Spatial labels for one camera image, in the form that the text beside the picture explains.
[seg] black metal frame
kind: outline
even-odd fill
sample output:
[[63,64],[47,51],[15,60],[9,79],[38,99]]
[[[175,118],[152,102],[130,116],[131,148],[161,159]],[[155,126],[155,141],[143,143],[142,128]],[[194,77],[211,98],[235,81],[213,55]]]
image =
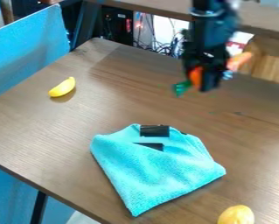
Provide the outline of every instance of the black metal frame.
[[44,213],[45,213],[45,204],[46,204],[47,198],[48,198],[48,196],[45,193],[38,191],[38,196],[35,201],[30,224],[40,224],[41,223],[41,221],[44,217]]
[[93,37],[96,19],[101,5],[83,1],[73,35],[72,49],[80,46]]

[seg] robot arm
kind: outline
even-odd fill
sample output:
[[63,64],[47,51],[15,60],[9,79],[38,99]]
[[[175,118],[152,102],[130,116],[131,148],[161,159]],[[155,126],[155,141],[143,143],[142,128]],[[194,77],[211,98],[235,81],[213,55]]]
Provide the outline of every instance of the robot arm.
[[[234,0],[193,0],[192,22],[184,31],[185,42],[182,55],[186,81],[174,85],[177,96],[190,86],[201,92],[218,88],[221,80],[234,68],[233,59],[227,51],[227,42],[239,27],[236,9],[240,1]],[[246,60],[243,55],[235,61]]]

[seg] toy orange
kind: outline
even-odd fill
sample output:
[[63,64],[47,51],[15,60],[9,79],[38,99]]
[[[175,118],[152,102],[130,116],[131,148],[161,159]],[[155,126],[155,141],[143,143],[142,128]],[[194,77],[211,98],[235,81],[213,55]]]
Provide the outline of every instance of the toy orange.
[[218,224],[255,224],[255,215],[247,206],[231,206],[221,214]]

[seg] wooden surface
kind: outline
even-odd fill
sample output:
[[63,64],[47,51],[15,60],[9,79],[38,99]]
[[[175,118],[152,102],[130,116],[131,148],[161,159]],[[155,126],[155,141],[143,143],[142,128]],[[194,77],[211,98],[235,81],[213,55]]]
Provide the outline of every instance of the wooden surface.
[[242,74],[279,83],[279,40],[255,36],[244,48],[254,57],[241,69]]
[[[50,99],[69,76],[76,90]],[[279,85],[241,76],[178,99],[182,79],[176,59],[93,39],[0,96],[0,168],[102,223],[212,224],[244,204],[279,224]],[[227,175],[132,218],[88,148],[131,123],[200,137]]]
[[[192,20],[192,0],[87,0],[168,18]],[[241,30],[279,39],[279,8],[244,2],[240,8]]]

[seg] microfiber cloth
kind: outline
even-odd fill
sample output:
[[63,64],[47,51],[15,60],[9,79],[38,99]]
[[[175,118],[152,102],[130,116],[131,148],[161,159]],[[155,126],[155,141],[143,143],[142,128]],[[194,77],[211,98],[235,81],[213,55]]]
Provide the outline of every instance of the microfiber cloth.
[[[172,127],[169,132],[169,137],[144,137],[140,125],[132,124],[94,137],[91,152],[133,216],[226,174],[197,137]],[[137,143],[160,143],[164,149]]]

